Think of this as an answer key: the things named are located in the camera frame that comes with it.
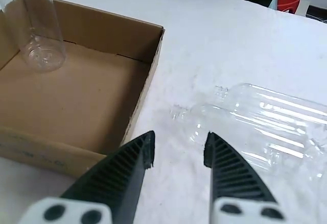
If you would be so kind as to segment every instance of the bottle body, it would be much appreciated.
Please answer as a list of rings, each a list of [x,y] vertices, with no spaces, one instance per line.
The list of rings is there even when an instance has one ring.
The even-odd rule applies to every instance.
[[[29,67],[61,67],[66,54],[53,0],[0,0],[7,24]]]

